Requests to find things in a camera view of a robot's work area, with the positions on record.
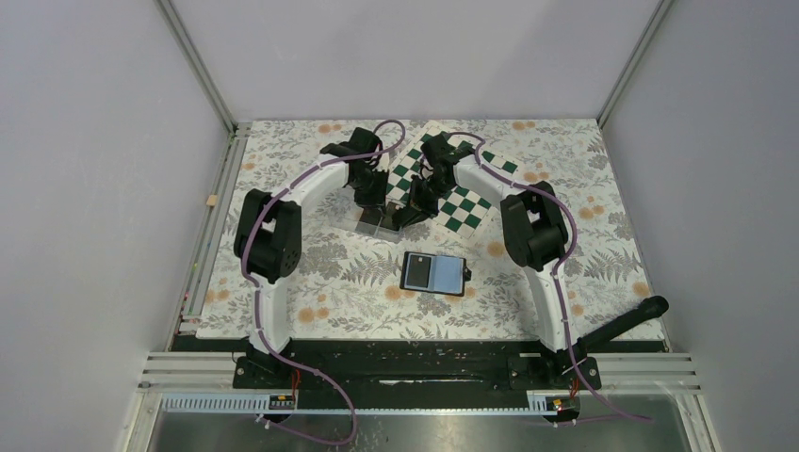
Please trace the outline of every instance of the table surface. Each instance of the table surface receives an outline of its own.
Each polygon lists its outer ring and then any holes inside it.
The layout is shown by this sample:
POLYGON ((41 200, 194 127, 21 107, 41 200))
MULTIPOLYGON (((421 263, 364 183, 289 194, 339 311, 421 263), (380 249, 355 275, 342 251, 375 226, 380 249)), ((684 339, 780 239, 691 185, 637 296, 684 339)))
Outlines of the table surface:
MULTIPOLYGON (((594 120, 439 121, 450 131, 484 137, 484 148, 519 165, 515 177, 546 180, 573 212, 577 249, 564 266, 569 307, 579 333, 587 333, 649 295, 639 253, 605 145, 594 120)), ((426 121, 404 121, 406 143, 426 121)), ((240 338, 252 328, 253 288, 239 273, 234 233, 244 195, 272 190, 304 170, 329 142, 345 141, 353 128, 377 121, 256 121, 236 180, 205 296, 199 338, 240 338)), ((380 136, 394 143, 399 128, 380 136)), ((497 209, 468 238, 434 221, 404 231, 399 243, 336 226, 360 214, 351 191, 338 190, 303 221, 302 259, 289 277, 288 319, 293 337, 334 339, 535 338, 536 316, 527 281, 503 246, 497 209), (399 288, 407 250, 461 256, 472 269, 462 298, 399 288)), ((623 339, 663 339, 649 321, 623 339)))

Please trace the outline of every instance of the cable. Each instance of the cable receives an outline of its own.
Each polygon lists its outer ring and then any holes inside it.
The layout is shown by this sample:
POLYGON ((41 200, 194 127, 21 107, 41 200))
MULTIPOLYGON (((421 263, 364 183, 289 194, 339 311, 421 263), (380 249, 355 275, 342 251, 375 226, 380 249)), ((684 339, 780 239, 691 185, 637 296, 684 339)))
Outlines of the cable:
POLYGON ((302 381, 302 377, 300 377, 300 370, 294 369, 294 373, 291 374, 291 400, 295 403, 295 407, 297 406, 297 388, 300 387, 300 381, 302 381))
POLYGON ((382 127, 386 126, 389 123, 393 123, 393 124, 398 125, 399 129, 401 130, 401 134, 399 136, 399 140, 397 140, 397 142, 394 143, 393 145, 391 145, 391 146, 389 146, 389 147, 387 147, 385 149, 379 149, 378 151, 376 151, 374 153, 364 153, 364 154, 360 154, 360 155, 348 155, 348 156, 338 157, 338 158, 335 158, 335 159, 332 159, 332 160, 327 160, 325 162, 322 162, 322 164, 319 165, 319 166, 313 166, 313 167, 311 167, 309 169, 306 169, 302 174, 300 174, 300 176, 298 176, 293 182, 291 182, 288 185, 288 187, 280 190, 277 194, 272 195, 272 198, 269 200, 269 202, 267 202, 267 204, 264 206, 264 208, 261 209, 261 213, 258 215, 258 218, 255 220, 255 223, 253 224, 253 228, 250 230, 250 235, 247 237, 247 243, 244 246, 244 251, 241 253, 241 276, 243 276, 250 283, 253 283, 253 285, 255 286, 255 294, 253 296, 253 301, 254 301, 255 308, 254 308, 253 315, 255 317, 255 330, 258 333, 258 338, 261 340, 261 343, 267 349, 269 354, 272 355, 276 360, 278 360, 278 361, 280 361, 282 363, 286 363, 286 364, 288 364, 288 365, 290 365, 290 366, 292 366, 294 368, 297 368, 297 369, 300 369, 300 370, 304 370, 306 372, 310 372, 311 374, 313 374, 313 375, 315 375, 317 377, 320 377, 320 378, 324 379, 325 381, 327 381, 328 383, 330 383, 330 385, 333 386, 334 389, 336 389, 339 394, 341 394, 342 398, 344 398, 344 401, 347 403, 347 407, 350 409, 350 414, 351 414, 351 417, 352 417, 352 430, 350 431, 350 435, 348 435, 347 438, 345 438, 343 440, 326 440, 324 438, 319 438, 317 436, 313 436, 313 435, 310 435, 308 433, 304 433, 304 432, 296 430, 294 428, 289 428, 289 427, 286 427, 286 426, 284 426, 282 424, 274 424, 270 420, 266 420, 267 428, 269 427, 270 424, 272 424, 275 427, 279 428, 280 430, 283 430, 285 432, 291 433, 293 435, 297 435, 297 436, 299 436, 301 438, 304 438, 306 440, 313 441, 314 443, 325 444, 325 445, 345 445, 345 444, 350 443, 353 439, 355 439, 355 434, 358 431, 358 417, 357 417, 357 415, 355 413, 355 406, 352 404, 352 400, 350 399, 350 396, 347 395, 347 392, 344 391, 344 388, 342 388, 338 383, 336 383, 335 380, 330 378, 330 376, 328 376, 327 374, 325 374, 324 372, 322 372, 319 369, 315 369, 315 368, 310 367, 308 365, 297 363, 295 361, 289 360, 288 358, 286 358, 284 356, 281 356, 280 353, 278 353, 274 348, 272 348, 272 346, 269 344, 269 340, 267 340, 267 336, 264 334, 263 325, 261 325, 261 308, 260 308, 260 304, 261 304, 260 303, 260 301, 261 301, 261 283, 247 271, 247 262, 250 260, 250 251, 253 248, 253 241, 255 240, 255 234, 261 228, 261 223, 263 223, 264 218, 266 218, 267 213, 274 206, 274 204, 277 201, 279 201, 283 196, 285 196, 289 192, 290 189, 293 189, 294 187, 299 185, 303 180, 307 179, 311 174, 317 172, 320 168, 327 167, 329 165, 332 165, 333 163, 347 162, 347 161, 356 160, 356 159, 359 159, 359 158, 376 157, 376 156, 382 155, 384 153, 390 153, 391 151, 394 151, 395 149, 397 149, 399 147, 399 145, 402 143, 402 141, 405 140, 405 126, 402 124, 402 122, 399 122, 397 120, 386 120, 386 121, 383 121, 383 122, 377 124, 377 126, 374 128, 373 133, 377 134, 378 130, 380 130, 382 127))
POLYGON ((574 399, 574 397, 577 395, 578 391, 579 391, 579 380, 578 379, 573 379, 572 380, 572 389, 569 391, 569 398, 570 399, 574 399))
POLYGON ((528 186, 526 184, 522 184, 522 183, 517 182, 517 181, 515 181, 513 179, 509 179, 509 178, 503 176, 502 174, 500 174, 500 173, 496 172, 495 170, 493 170, 490 164, 489 165, 484 165, 482 163, 481 159, 480 159, 480 148, 482 147, 482 145, 485 144, 485 139, 483 139, 482 137, 480 137, 478 135, 475 135, 475 134, 472 134, 472 133, 469 133, 469 132, 452 132, 452 133, 448 134, 448 138, 453 136, 453 135, 472 137, 472 138, 475 138, 476 140, 478 140, 480 142, 477 145, 477 147, 475 148, 475 150, 474 150, 474 156, 475 156, 475 160, 477 160, 477 163, 478 163, 478 165, 480 166, 480 168, 482 170, 484 170, 487 173, 491 174, 495 179, 499 180, 503 184, 506 184, 506 185, 511 186, 513 188, 520 188, 520 189, 531 191, 531 192, 533 192, 533 193, 535 193, 537 195, 540 195, 540 196, 543 196, 543 197, 547 198, 548 200, 550 200, 552 202, 555 202, 555 204, 557 204, 558 207, 566 215, 566 218, 569 221, 569 226, 571 227, 571 230, 572 230, 572 243, 571 243, 571 245, 569 245, 569 248, 568 248, 568 250, 566 250, 566 253, 563 255, 563 257, 552 268, 551 275, 552 275, 552 278, 554 278, 554 280, 555 280, 555 290, 558 292, 558 301, 561 304, 561 315, 563 316, 563 318, 562 318, 563 331, 565 332, 565 335, 566 335, 566 345, 567 345, 567 351, 568 351, 568 355, 569 355, 569 360, 572 363, 572 366, 574 368, 575 374, 577 375, 579 381, 582 383, 582 385, 585 387, 585 389, 587 389, 588 392, 591 393, 591 395, 594 396, 594 398, 596 400, 598 400, 602 405, 605 405, 611 411, 616 412, 619 416, 621 416, 621 417, 623 417, 625 419, 629 419, 631 421, 643 422, 643 423, 647 423, 647 424, 651 424, 651 423, 655 422, 651 417, 641 416, 639 414, 632 414, 632 413, 625 412, 625 411, 617 408, 607 398, 605 398, 605 396, 603 396, 602 394, 598 393, 596 391, 596 389, 594 389, 594 387, 591 386, 591 384, 588 382, 588 380, 585 378, 585 376, 582 375, 582 372, 579 370, 579 367, 577 365, 577 358, 575 357, 575 353, 574 353, 574 348, 572 347, 572 334, 571 334, 571 331, 569 330, 568 308, 566 308, 566 299, 563 296, 563 290, 561 289, 561 280, 558 278, 558 269, 563 265, 563 263, 566 261, 566 259, 568 259, 569 256, 572 255, 572 253, 575 250, 575 247, 577 246, 577 235, 578 235, 578 233, 577 233, 577 223, 575 222, 574 216, 572 216, 572 213, 569 211, 568 207, 566 207, 566 204, 564 204, 561 200, 559 200, 555 196, 552 196, 549 193, 545 192, 544 190, 541 190, 541 189, 536 188, 534 186, 528 186))

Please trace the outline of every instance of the metal frame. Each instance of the metal frame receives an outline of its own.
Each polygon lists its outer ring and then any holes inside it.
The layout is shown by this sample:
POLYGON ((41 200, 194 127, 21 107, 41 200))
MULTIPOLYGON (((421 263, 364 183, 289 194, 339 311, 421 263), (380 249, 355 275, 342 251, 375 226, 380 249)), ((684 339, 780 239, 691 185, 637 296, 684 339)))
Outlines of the metal frame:
POLYGON ((167 22, 167 26, 170 28, 184 57, 186 57, 188 65, 191 67, 194 75, 197 76, 197 83, 200 84, 200 88, 203 89, 203 92, 208 97, 208 101, 211 103, 211 106, 214 107, 214 111, 217 113, 217 116, 219 116, 224 128, 229 134, 232 134, 236 130, 236 120, 233 118, 233 115, 230 114, 230 110, 222 99, 220 91, 217 89, 217 86, 211 79, 211 75, 208 73, 208 68, 205 67, 205 63, 203 63, 203 59, 200 58, 197 48, 194 47, 194 43, 191 41, 191 37, 186 31, 186 27, 180 19, 180 14, 178 14, 171 0, 155 0, 155 4, 164 16, 164 20, 167 22))
POLYGON ((644 33, 641 34, 641 37, 638 39, 638 43, 635 44, 632 55, 629 56, 622 73, 616 80, 615 85, 613 85, 613 89, 611 89, 611 94, 608 96, 608 100, 605 101, 602 109, 599 110, 599 116, 596 118, 596 123, 599 124, 600 129, 605 128, 605 124, 608 122, 608 119, 613 113, 616 104, 618 103, 622 94, 624 94, 624 92, 627 90, 630 78, 638 69, 638 65, 641 62, 641 59, 644 57, 644 54, 646 54, 649 44, 652 43, 652 40, 655 38, 656 33, 658 33, 660 26, 663 24, 663 20, 666 18, 666 15, 668 14, 669 10, 671 10, 671 7, 675 2, 676 0, 660 0, 658 6, 655 8, 655 12, 652 13, 652 17, 649 18, 649 22, 644 28, 644 33))
MULTIPOLYGON (((136 423, 123 450, 145 451, 160 412, 253 412, 259 401, 283 390, 237 390, 232 387, 234 359, 240 353, 153 352, 139 381, 140 403, 136 423)), ((669 395, 677 403, 692 451, 720 452, 718 437, 709 420, 693 360, 687 353, 595 353, 603 379, 601 393, 634 396, 669 395)), ((529 397, 551 396, 557 391, 530 391, 529 397)), ((582 396, 590 396, 581 391, 582 396)), ((362 414, 427 415, 531 415, 525 410, 358 410, 362 414)), ((345 410, 305 410, 307 414, 347 414, 345 410)))
MULTIPOLYGON (((196 329, 191 319, 202 308, 208 278, 219 248, 221 229, 224 226, 227 210, 233 197, 234 186, 241 159, 250 134, 251 123, 236 123, 225 105, 219 90, 213 83, 197 49, 183 25, 171 0, 155 0, 164 19, 175 37, 181 51, 209 102, 219 116, 223 126, 231 133, 231 140, 220 161, 211 193, 218 195, 216 205, 206 212, 202 230, 195 244, 192 265, 184 287, 186 296, 178 303, 169 331, 165 352, 149 355, 136 394, 133 410, 129 416, 133 420, 126 426, 122 439, 122 449, 126 451, 146 451, 154 435, 157 416, 165 407, 174 405, 181 397, 185 400, 207 401, 201 403, 203 412, 226 412, 233 409, 252 410, 257 404, 242 404, 242 400, 263 398, 282 390, 237 390, 232 383, 236 371, 235 359, 242 353, 221 352, 169 352, 175 331, 189 332, 196 329)), ((639 67, 642 57, 651 44, 655 34, 667 16, 675 0, 660 0, 642 36, 639 38, 624 70, 611 90, 608 100, 602 107, 597 123, 604 128, 619 99, 625 92, 629 80, 639 67)), ((691 356, 686 353, 595 353, 599 372, 603 379, 600 392, 609 395, 663 395, 674 398, 678 405, 689 443, 693 451, 719 452, 718 437, 709 420, 702 388, 695 374, 691 356)), ((530 392, 530 400, 536 396, 559 394, 557 391, 530 392)), ((338 414, 339 410, 309 411, 318 414, 338 414)), ((419 411, 405 410, 359 410, 371 414, 419 414, 419 411)), ((530 414, 524 410, 426 410, 424 414, 530 414)))
POLYGON ((241 167, 241 159, 247 147, 251 123, 239 124, 231 135, 222 158, 210 193, 217 195, 217 203, 209 206, 202 220, 202 227, 192 253, 191 264, 184 279, 184 291, 181 300, 172 316, 169 337, 166 339, 165 351, 171 348, 173 334, 176 331, 195 331, 197 325, 191 320, 199 318, 203 308, 204 294, 219 248, 221 232, 227 217, 230 202, 233 199, 234 187, 241 167))

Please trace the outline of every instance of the metal floor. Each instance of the metal floor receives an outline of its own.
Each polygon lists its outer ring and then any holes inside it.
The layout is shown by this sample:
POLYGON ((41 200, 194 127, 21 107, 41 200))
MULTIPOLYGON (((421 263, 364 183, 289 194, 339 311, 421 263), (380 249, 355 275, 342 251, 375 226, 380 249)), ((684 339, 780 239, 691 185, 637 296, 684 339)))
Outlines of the metal floor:
MULTIPOLYGON (((606 414, 589 396, 580 417, 606 414)), ((654 425, 629 421, 598 422, 575 428, 534 427, 542 418, 502 415, 359 416, 358 436, 346 447, 327 447, 276 429, 264 430, 253 416, 164 412, 155 427, 151 451, 668 451, 691 450, 674 399, 667 395, 616 396, 630 412, 654 417, 654 425)), ((296 415, 285 424, 325 438, 341 438, 350 428, 346 416, 296 415)))

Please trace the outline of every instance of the white wall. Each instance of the white wall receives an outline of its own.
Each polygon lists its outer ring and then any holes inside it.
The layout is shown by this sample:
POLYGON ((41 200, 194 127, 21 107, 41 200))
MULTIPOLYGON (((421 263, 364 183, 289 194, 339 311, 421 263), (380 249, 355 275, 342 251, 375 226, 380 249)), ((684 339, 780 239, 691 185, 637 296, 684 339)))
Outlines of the white wall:
POLYGON ((225 140, 152 1, 0 6, 0 450, 108 451, 225 140))
POLYGON ((233 115, 592 118, 658 0, 175 0, 233 115))
POLYGON ((725 450, 799 443, 799 3, 677 2, 605 131, 725 450))

